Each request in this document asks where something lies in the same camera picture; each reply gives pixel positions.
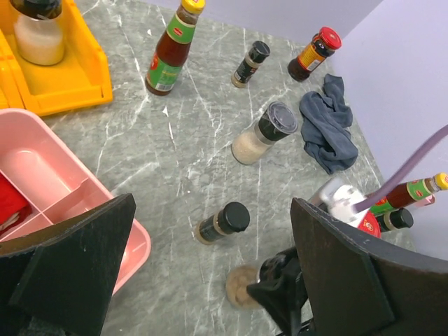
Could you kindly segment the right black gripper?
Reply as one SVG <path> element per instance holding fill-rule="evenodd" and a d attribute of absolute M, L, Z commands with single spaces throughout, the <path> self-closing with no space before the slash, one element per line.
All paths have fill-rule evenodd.
<path fill-rule="evenodd" d="M 311 335 L 312 321 L 302 319 L 308 294 L 296 248 L 266 259 L 260 266 L 258 283 L 248 285 L 247 292 L 267 311 L 282 335 Z"/>

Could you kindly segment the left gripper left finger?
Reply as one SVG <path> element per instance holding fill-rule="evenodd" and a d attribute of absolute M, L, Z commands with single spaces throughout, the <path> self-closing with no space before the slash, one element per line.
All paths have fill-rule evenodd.
<path fill-rule="evenodd" d="M 122 194 L 60 223 L 1 243 L 1 334 L 36 317 L 100 335 L 136 204 Z"/>

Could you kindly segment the black-top white salt grinder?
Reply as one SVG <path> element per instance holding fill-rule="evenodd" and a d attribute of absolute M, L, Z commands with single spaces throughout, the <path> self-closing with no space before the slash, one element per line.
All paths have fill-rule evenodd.
<path fill-rule="evenodd" d="M 64 57 L 61 1 L 11 1 L 19 54 L 32 64 L 52 66 Z"/>

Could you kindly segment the red-lid chili jar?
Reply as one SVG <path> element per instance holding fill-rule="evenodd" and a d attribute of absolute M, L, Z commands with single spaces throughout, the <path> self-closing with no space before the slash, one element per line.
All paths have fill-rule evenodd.
<path fill-rule="evenodd" d="M 322 27 L 313 36 L 311 42 L 288 64 L 288 73 L 292 79 L 302 82 L 336 50 L 342 47 L 339 34 L 330 27 Z"/>
<path fill-rule="evenodd" d="M 381 229 L 374 214 L 368 211 L 358 225 L 358 229 L 376 238 L 381 237 Z"/>

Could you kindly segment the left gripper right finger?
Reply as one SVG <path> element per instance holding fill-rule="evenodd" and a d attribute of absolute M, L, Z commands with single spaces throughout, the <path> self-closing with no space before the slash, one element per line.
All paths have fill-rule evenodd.
<path fill-rule="evenodd" d="M 446 335 L 447 261 L 293 199 L 293 236 L 318 335 Z"/>

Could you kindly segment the black-top brown pepper grinder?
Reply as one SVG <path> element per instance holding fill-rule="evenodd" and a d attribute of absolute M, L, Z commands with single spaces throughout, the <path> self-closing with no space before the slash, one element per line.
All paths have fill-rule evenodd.
<path fill-rule="evenodd" d="M 247 292 L 247 286 L 258 280 L 258 268 L 252 265 L 240 265 L 233 268 L 227 275 L 225 290 L 230 304 L 243 310 L 258 310 L 258 304 Z"/>

